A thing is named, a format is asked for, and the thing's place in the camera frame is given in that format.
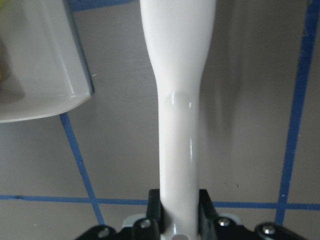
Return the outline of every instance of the white handle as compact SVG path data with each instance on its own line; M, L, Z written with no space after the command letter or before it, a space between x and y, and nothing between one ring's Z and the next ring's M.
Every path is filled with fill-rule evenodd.
M216 0L140 0L159 112L160 198L164 238L198 236L199 88Z

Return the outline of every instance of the screw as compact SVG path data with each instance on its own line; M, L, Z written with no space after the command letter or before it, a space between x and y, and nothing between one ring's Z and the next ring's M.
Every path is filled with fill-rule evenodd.
M218 220L218 223L221 227L227 227L229 226L230 224L230 220L229 218L227 217L221 217L219 220Z
M143 229L150 227L150 225L151 225L151 222L149 219L144 219L140 222L140 227Z
M101 230L100 232L98 232L98 238L102 239L102 238L108 237L109 234L110 234L109 228L105 228L105 229Z
M265 233L265 234L268 234L268 235L272 235L272 234L275 234L276 232L276 229L271 226L271 225L264 225L262 227L262 231Z

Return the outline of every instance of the white tray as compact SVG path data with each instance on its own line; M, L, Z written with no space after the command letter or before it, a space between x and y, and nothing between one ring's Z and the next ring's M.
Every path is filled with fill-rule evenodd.
M0 9L0 123L67 112L93 86L66 1L8 0Z

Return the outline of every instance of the blue grid line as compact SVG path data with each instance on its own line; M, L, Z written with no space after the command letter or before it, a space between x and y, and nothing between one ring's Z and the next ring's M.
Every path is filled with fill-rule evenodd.
M280 190L278 195L279 204L285 204L288 202L289 188L294 167L303 106L319 20L320 0L311 0L308 1L308 4L309 5L306 10L304 33L301 42L301 51L293 93ZM275 216L275 222L277 224L283 224L285 213L285 208L277 209Z
M148 200L143 199L113 199L113 198L87 198L87 197L60 197L60 196L25 196L0 195L0 201L27 201L27 202L53 202L53 203L79 203L79 204L106 204L106 205L134 205L146 206ZM320 211L320 203L276 203L276 202L229 202L214 201L216 208L237 209L284 209Z
M83 158L82 158L82 155L81 155L81 152L80 152L80 149L79 149L79 146L78 146L75 134L74 134L74 131L72 130L72 126L71 126L68 114L67 113L60 114L60 119L61 119L61 123L62 123L64 131L65 131L66 137L69 141L69 144L70 144L74 159L76 161L78 170L81 174L86 192L87 192L90 199L95 199L96 195L95 195L94 189L91 185L91 182L90 182L90 179L89 179L89 176L88 176L88 173L87 173L87 170L86 170L86 167L85 167L85 164L84 164L84 161L83 161ZM101 225L104 224L105 221L104 221L104 218L101 214L99 205L97 203L93 202L92 208L93 208L93 211L94 211L94 214L97 218L98 223Z
M114 5L127 4L133 0L69 0L71 10L84 11L89 9L97 9Z

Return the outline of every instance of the metal screw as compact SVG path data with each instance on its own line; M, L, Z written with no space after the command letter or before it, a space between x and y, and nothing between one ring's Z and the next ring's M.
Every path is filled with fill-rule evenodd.
M109 234L110 234L109 228L105 228L105 229L101 230L100 232L98 232L98 238L102 239L102 238L108 237Z
M271 226L271 225L264 225L262 227L262 231L265 233L265 234L268 234L268 235L272 235L272 234L275 234L276 232L276 229Z
M146 229L151 226L151 222L149 219L144 219L140 222L140 227Z
M229 218L227 217L221 217L219 220L218 220L218 223L221 227L227 227L229 226L230 224L230 220Z

